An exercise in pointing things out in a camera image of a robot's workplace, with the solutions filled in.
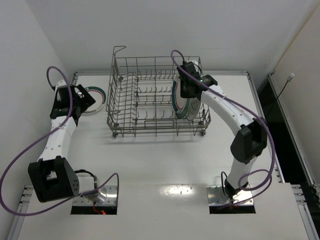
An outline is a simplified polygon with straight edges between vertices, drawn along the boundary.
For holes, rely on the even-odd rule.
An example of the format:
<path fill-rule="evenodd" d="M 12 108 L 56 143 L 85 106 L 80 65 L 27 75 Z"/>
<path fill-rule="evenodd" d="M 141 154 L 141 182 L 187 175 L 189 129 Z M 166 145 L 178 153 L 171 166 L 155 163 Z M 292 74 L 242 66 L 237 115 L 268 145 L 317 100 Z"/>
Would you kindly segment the green red rimmed plate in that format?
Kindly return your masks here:
<path fill-rule="evenodd" d="M 180 78 L 176 75 L 172 82 L 171 89 L 172 107 L 178 119 L 183 119 L 187 116 L 190 109 L 190 99 L 181 97 Z"/>
<path fill-rule="evenodd" d="M 106 104 L 107 94 L 106 92 L 97 86 L 87 86 L 84 88 L 91 97 L 95 100 L 95 103 L 91 105 L 86 111 L 83 112 L 84 115 L 93 115 L 98 113 Z"/>

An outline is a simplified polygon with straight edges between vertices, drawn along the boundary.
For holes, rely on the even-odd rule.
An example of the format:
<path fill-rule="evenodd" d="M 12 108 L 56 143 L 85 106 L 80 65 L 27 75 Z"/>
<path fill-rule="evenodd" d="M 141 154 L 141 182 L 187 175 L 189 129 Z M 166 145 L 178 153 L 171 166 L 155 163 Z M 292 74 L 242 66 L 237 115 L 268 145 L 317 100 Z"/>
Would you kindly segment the white plate with grey pattern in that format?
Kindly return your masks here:
<path fill-rule="evenodd" d="M 186 119 L 188 121 L 192 121 L 195 119 L 195 117 L 198 115 L 199 113 L 199 109 L 201 107 L 201 101 L 199 99 L 192 98 L 190 101 L 190 105 L 189 105 L 189 110 L 188 113 L 186 114 Z"/>

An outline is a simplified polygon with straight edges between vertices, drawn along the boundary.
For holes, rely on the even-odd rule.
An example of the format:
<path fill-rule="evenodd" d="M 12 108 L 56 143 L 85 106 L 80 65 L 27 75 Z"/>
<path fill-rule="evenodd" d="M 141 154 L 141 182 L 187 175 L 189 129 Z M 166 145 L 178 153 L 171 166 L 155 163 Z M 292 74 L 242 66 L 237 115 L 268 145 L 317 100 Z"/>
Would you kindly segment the grey wire dish rack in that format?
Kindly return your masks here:
<path fill-rule="evenodd" d="M 170 56 L 121 56 L 124 45 L 113 48 L 106 123 L 113 138 L 151 134 L 206 134 L 209 107 L 201 103 L 194 120 L 177 118 L 172 85 L 178 71 Z"/>

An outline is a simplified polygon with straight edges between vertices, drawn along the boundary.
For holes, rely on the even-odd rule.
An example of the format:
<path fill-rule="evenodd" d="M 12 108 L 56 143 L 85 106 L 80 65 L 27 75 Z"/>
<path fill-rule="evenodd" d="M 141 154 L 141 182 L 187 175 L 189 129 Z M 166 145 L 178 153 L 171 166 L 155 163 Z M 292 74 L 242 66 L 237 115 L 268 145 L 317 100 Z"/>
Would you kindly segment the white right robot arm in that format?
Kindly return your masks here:
<path fill-rule="evenodd" d="M 233 162 L 229 175 L 221 185 L 230 201 L 249 184 L 248 174 L 258 156 L 267 146 L 267 133 L 251 113 L 228 102 L 218 82 L 209 74 L 201 76 L 192 62 L 182 61 L 177 69 L 182 98 L 197 98 L 206 104 L 228 125 L 234 134 L 230 145 Z"/>

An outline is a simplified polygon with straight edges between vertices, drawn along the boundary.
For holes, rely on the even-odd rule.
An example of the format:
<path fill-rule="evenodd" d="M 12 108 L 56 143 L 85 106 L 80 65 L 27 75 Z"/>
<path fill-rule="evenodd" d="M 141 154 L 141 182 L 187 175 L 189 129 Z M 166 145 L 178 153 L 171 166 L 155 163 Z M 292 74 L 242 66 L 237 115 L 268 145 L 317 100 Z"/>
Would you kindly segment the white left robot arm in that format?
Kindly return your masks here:
<path fill-rule="evenodd" d="M 45 148 L 36 162 L 28 166 L 28 174 L 41 203 L 75 197 L 78 195 L 79 179 L 68 162 L 72 135 L 79 118 L 96 103 L 89 94 L 90 88 L 72 85 L 72 110 L 67 84 L 61 80 L 55 85 L 55 98 L 50 113 L 51 128 Z"/>

